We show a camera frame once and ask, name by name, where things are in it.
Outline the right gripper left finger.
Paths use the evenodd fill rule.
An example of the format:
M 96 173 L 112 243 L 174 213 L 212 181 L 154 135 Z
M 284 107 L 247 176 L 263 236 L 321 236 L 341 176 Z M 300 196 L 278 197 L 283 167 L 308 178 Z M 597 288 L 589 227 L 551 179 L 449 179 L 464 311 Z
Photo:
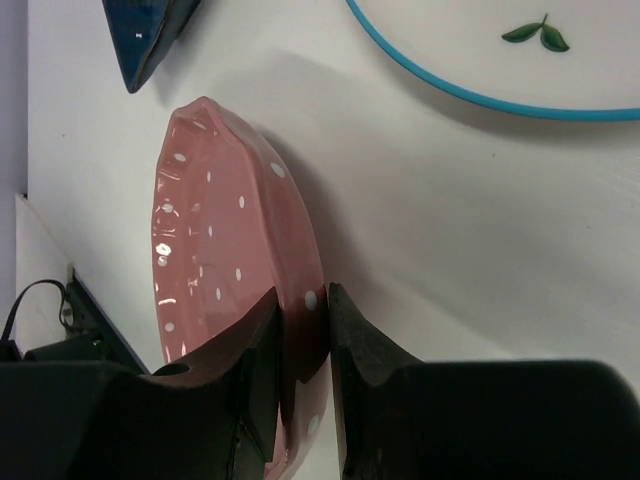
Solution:
M 112 362 L 1 367 L 5 479 L 259 479 L 275 448 L 280 315 L 267 292 L 152 375 Z

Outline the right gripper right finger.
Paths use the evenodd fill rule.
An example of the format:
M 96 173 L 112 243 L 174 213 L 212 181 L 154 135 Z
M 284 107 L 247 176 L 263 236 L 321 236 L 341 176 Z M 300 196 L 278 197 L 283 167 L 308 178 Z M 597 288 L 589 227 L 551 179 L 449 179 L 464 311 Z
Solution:
M 345 479 L 635 479 L 639 403 L 592 360 L 424 362 L 329 289 Z

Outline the pink plate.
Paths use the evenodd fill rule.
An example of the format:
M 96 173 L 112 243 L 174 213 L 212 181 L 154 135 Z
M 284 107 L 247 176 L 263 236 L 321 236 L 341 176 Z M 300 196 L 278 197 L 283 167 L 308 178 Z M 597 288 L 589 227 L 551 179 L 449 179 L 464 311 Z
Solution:
M 156 313 L 175 361 L 239 321 L 269 290 L 283 317 L 282 396 L 269 479 L 294 476 L 329 389 L 327 294 L 305 204 L 251 125 L 200 97 L 176 109 L 156 166 Z

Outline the dark blue plate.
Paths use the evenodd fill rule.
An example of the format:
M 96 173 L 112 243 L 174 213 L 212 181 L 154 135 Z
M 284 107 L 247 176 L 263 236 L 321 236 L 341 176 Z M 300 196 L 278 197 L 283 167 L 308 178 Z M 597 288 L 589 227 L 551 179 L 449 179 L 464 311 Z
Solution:
M 124 85 L 137 93 L 166 57 L 200 0 L 103 0 Z

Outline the white patterned plate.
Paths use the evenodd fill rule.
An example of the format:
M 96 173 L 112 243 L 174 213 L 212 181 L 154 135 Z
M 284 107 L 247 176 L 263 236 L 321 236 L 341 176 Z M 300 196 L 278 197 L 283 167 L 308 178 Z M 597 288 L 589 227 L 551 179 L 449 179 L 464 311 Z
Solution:
M 566 121 L 639 117 L 637 0 L 351 1 L 395 62 L 458 98 Z

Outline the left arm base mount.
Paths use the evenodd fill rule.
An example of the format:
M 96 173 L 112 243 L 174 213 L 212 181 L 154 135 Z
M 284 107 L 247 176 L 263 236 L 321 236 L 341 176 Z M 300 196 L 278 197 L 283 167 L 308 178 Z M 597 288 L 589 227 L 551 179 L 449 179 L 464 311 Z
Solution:
M 14 340 L 25 354 L 84 333 L 97 337 L 106 358 L 150 372 L 75 272 L 16 277 L 14 299 L 1 309 L 3 340 Z

